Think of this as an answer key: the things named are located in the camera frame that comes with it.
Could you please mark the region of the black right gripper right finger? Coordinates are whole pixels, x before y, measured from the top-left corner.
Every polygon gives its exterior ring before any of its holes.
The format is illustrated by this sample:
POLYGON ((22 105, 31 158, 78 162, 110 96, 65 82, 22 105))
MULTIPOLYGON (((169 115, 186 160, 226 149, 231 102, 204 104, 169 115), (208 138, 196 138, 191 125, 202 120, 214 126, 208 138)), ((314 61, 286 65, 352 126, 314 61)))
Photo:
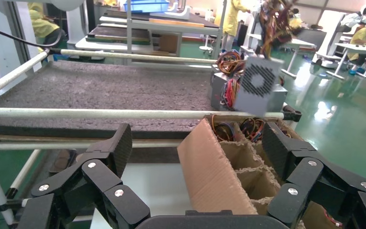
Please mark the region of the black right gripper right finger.
POLYGON ((294 229, 366 229, 366 178, 326 160, 310 143, 264 125, 262 147, 283 184, 267 208, 294 229))

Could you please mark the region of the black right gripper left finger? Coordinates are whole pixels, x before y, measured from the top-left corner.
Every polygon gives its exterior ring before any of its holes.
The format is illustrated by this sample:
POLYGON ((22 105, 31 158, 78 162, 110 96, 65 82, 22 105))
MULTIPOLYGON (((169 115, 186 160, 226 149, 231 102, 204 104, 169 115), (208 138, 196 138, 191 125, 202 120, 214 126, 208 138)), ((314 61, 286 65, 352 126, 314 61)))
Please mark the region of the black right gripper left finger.
POLYGON ((91 144, 78 162, 31 190, 18 228, 64 229, 90 205, 112 228, 136 228, 151 214, 121 180, 131 153, 131 126, 121 124, 112 138, 91 144))

